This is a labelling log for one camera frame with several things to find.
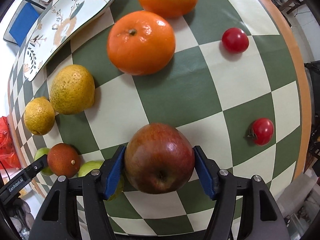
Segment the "chair with blue cushion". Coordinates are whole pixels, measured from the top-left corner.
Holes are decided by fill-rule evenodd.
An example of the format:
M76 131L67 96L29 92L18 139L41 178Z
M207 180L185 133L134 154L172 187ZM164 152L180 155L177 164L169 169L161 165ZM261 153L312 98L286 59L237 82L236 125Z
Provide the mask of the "chair with blue cushion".
M23 0L14 13L4 33L3 40L21 46L27 33L45 7L32 0Z

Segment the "red plastic bag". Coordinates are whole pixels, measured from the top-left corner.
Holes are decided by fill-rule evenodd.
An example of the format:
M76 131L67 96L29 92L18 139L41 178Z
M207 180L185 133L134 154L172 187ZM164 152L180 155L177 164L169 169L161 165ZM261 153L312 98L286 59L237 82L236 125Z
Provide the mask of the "red plastic bag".
M0 120L0 159L2 168L21 168L14 142L10 133L7 117L2 116Z

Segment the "small yellow lemon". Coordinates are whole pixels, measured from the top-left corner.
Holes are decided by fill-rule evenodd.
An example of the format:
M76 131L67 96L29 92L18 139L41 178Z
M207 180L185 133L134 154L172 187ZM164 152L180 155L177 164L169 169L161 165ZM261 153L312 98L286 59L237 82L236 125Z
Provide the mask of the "small yellow lemon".
M24 124L34 135L45 135L53 128L55 111L44 96L34 98L25 107Z

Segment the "large yellow lemon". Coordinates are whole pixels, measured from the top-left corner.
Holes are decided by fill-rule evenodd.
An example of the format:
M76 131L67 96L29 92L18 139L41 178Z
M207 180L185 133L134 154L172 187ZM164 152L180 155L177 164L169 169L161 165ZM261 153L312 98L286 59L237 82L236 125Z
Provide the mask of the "large yellow lemon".
M94 96L95 83L91 73L84 66L71 64L54 77L49 101L56 112L73 115L92 107Z

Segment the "green apple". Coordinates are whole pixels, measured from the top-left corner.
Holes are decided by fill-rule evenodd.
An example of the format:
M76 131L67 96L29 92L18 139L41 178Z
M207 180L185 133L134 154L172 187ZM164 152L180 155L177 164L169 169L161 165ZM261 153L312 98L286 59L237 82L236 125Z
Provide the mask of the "green apple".
M43 147L37 150L37 152L35 153L34 156L34 160L39 159L40 157L42 157L43 155L47 155L49 153L50 149L47 147ZM47 166L45 167L42 171L41 171L42 175L45 176L51 176L53 175L53 172L51 171L51 169Z
M102 160L88 161L88 162L83 163L80 166L80 169L78 172L78 177L84 177L85 175L90 173L92 170L101 168L102 164L103 164ZM124 183L125 183L125 180L124 180L123 175L121 174L116 191L110 198L108 198L108 201L112 201L112 200L116 199L122 193L122 191L124 189Z

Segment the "red cherry tomato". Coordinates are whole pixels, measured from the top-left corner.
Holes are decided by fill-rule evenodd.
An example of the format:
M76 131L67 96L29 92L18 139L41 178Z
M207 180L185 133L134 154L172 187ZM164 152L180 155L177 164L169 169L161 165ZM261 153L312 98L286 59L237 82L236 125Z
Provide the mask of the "red cherry tomato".
M249 47L249 39L240 28L229 28L222 36L222 45L233 54L243 53Z

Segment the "dark red-orange fruit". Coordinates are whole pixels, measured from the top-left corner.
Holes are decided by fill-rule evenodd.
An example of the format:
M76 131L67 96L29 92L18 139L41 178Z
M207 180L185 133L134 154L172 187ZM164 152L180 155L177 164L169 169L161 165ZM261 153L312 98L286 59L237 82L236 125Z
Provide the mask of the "dark red-orange fruit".
M71 145L59 143L49 150L47 162L53 174L72 178L80 170L81 158Z

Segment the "red tomato with stem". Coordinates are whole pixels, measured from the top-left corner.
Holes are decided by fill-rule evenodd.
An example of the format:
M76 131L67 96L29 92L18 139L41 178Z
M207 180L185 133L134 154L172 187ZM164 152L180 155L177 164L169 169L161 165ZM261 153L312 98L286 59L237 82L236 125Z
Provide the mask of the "red tomato with stem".
M268 118L259 118L252 123L247 137L251 138L256 145L264 146L271 141L273 134L273 122Z

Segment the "floral ceramic plate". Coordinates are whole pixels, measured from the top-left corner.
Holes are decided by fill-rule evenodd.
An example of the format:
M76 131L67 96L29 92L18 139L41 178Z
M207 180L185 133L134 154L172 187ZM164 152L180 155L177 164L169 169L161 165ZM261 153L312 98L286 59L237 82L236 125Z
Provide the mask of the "floral ceramic plate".
M86 24L101 15L114 0L55 0L40 15L27 36L23 55L23 75L27 81L45 66L55 53Z

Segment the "green checkered tablecloth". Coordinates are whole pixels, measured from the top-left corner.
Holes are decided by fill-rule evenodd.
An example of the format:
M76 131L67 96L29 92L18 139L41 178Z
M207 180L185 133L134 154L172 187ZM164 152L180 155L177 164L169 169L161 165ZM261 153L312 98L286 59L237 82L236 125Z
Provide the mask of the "green checkered tablecloth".
M278 199L303 170L299 157L306 153L311 125L303 102L310 94L291 29L266 2L198 0L193 12L170 21L175 55L167 68L150 76L120 72L106 52L112 25L140 10L138 0L114 0L61 46L33 81L23 75L25 41L5 82L18 152L29 164L38 148L64 142L83 161L104 160L142 126L162 122L235 176L260 175ZM246 33L249 47L243 53L230 53L222 45L229 28ZM47 97L54 77L69 64L80 64L93 75L93 107L58 114L48 134L31 134L23 122L27 103ZM274 124L264 146L247 137L259 118Z

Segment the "red apple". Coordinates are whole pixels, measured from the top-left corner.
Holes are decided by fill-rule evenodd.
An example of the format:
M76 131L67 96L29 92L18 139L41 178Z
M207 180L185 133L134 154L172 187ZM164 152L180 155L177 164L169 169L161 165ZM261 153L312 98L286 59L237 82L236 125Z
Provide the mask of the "red apple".
M195 166L194 150L176 128L151 123L140 128L124 154L124 171L130 184L148 194L163 194L184 186Z

